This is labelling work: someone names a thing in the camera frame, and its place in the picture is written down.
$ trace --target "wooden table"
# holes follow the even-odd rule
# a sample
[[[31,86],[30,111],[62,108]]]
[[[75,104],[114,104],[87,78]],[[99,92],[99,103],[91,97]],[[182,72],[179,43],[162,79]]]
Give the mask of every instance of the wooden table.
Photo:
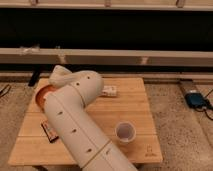
[[[105,85],[117,86],[118,97],[99,97],[86,108],[88,114],[132,163],[161,162],[162,154],[143,80],[104,78],[104,82]],[[40,79],[35,94],[47,84],[48,79]],[[9,164],[12,166],[76,164],[60,139],[55,143],[49,143],[41,127],[41,122],[46,120],[46,117],[35,103],[35,94],[26,111]],[[114,133],[115,125],[120,121],[131,122],[137,131],[136,139],[126,146],[118,144]]]

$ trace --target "paper cup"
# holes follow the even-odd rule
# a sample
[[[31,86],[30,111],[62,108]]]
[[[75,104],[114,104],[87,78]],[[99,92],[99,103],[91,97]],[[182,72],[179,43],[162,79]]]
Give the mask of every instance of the paper cup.
[[[120,122],[115,127],[115,134],[120,144],[128,144],[136,137],[135,127],[130,122]]]

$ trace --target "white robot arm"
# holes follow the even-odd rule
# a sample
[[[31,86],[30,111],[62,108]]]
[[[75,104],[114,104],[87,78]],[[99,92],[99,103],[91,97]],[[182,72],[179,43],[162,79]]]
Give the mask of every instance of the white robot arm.
[[[73,74],[56,66],[50,83],[61,88],[45,96],[44,112],[83,171],[136,171],[84,111],[101,94],[101,76],[93,71]]]

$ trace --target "table leg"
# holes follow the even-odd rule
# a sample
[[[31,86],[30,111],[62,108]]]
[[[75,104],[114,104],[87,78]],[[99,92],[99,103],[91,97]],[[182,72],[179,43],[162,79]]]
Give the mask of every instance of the table leg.
[[[33,166],[38,171],[48,171],[44,166]]]

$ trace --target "speckled floor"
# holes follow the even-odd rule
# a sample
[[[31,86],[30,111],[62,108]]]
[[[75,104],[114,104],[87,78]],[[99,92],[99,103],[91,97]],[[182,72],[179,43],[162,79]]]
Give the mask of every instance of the speckled floor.
[[[0,79],[0,88],[7,82]],[[0,171],[35,171],[32,167],[10,167],[8,157],[15,143],[24,112],[34,88],[14,82],[10,93],[0,99]],[[163,163],[145,164],[141,171],[212,171],[213,121],[189,109],[177,84],[145,84],[160,140]],[[206,94],[213,85],[198,85]],[[209,97],[213,103],[213,94]],[[77,171],[48,167],[50,171]]]

